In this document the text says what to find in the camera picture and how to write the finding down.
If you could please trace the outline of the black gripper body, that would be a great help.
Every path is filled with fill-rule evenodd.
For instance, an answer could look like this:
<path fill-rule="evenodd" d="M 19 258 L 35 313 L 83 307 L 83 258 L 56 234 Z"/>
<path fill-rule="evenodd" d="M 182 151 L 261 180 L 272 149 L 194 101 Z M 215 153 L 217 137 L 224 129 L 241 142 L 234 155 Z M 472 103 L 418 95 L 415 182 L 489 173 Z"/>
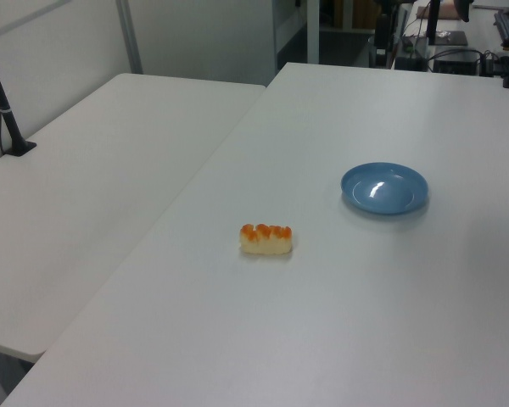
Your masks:
<path fill-rule="evenodd" d="M 391 16 L 386 13 L 381 13 L 376 20 L 376 27 L 374 31 L 374 46 L 375 48 L 387 48 L 389 44 L 389 37 L 391 33 Z"/>

